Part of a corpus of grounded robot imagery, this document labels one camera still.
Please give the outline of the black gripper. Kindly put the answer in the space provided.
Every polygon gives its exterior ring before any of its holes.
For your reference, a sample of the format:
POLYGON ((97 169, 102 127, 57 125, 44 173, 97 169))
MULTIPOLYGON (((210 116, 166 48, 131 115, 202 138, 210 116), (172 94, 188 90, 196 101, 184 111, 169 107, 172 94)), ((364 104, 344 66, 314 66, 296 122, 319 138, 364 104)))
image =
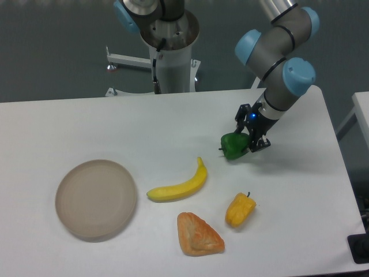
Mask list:
POLYGON ((249 132, 245 152, 255 153, 271 146, 271 142, 265 135, 278 119, 272 119, 271 115, 263 115, 262 108, 263 105, 260 102, 256 102, 253 106, 242 104, 236 113, 234 133, 241 133, 245 128, 249 132))

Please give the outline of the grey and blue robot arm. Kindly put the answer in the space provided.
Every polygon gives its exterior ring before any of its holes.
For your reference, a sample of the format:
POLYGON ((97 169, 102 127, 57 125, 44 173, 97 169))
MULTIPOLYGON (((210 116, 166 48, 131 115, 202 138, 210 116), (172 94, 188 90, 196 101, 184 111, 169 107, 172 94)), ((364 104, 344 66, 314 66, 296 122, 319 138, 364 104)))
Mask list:
MULTIPOLYGON (((236 129, 221 137, 225 158, 235 160, 248 152, 270 146, 268 130, 313 85, 313 66, 290 58, 293 50, 319 30, 317 13, 296 1, 261 1, 272 28, 267 33, 252 29, 235 47, 238 60, 265 84, 254 104, 243 104, 236 129)), ((199 22, 183 1, 115 1, 119 22, 140 34, 148 46, 153 90, 156 94, 190 90, 191 48, 199 35, 199 22)))

